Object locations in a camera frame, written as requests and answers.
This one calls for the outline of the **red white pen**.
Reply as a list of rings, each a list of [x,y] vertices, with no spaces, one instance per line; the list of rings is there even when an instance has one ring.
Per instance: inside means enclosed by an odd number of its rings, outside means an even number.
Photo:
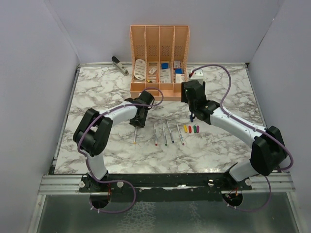
[[[153,124],[153,130],[154,130],[154,140],[155,140],[155,146],[158,146],[158,138],[157,138],[157,131],[156,131],[156,124]]]

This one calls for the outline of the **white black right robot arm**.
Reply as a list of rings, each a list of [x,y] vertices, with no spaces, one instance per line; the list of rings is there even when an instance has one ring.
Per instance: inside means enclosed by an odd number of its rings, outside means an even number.
[[[247,177],[258,174],[268,176],[286,159],[278,128],[252,124],[221,108],[219,103],[207,100],[205,86],[197,80],[183,82],[181,90],[181,101],[188,104],[195,118],[227,131],[251,148],[250,159],[236,163],[226,171],[223,184],[227,189],[234,190]]]

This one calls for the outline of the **yellow white pen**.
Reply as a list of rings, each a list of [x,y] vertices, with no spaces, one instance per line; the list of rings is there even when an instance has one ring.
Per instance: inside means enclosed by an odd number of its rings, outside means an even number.
[[[137,130],[138,130],[138,128],[135,127],[135,131],[134,131],[134,140],[133,140],[133,143],[134,143],[134,144],[137,143]]]

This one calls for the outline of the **yellow pen cap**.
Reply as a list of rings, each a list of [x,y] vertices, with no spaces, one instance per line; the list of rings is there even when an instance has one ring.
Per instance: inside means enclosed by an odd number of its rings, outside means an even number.
[[[186,125],[184,125],[183,128],[184,128],[185,133],[187,133],[188,129],[187,129]]]

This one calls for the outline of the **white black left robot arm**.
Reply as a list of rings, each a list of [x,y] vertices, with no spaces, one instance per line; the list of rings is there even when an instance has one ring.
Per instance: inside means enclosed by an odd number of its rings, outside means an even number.
[[[78,152],[86,159],[88,174],[92,177],[90,185],[94,190],[100,192],[107,187],[107,169],[102,152],[107,146],[112,127],[129,121],[133,127],[143,128],[154,100],[152,94],[143,91],[139,97],[125,99],[108,110],[99,112],[90,108],[85,112],[73,141],[77,144]]]

